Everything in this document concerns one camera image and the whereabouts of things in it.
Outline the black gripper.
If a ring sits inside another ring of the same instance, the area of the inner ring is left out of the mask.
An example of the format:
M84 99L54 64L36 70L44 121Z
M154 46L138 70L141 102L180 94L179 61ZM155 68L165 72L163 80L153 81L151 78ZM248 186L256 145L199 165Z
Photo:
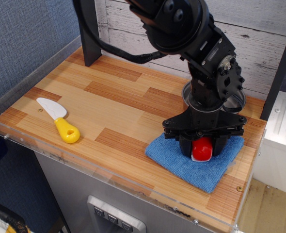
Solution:
M190 102L183 113L163 121L164 137L179 141L181 152L186 157L192 155L192 141L211 137L212 155L218 156L230 137L243 135L243 126L247 123L246 117L222 108L222 102L213 107Z

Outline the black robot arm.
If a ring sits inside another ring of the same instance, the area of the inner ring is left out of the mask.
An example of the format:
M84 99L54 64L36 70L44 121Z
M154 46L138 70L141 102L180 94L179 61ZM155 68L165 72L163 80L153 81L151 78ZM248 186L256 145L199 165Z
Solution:
M203 0L131 0L129 8L143 22L154 48L188 62L192 77L189 105L163 122L165 138L177 140L189 157L194 141L209 137L212 155L219 155L230 137L243 134L247 122L222 110L243 89L235 47L215 26Z

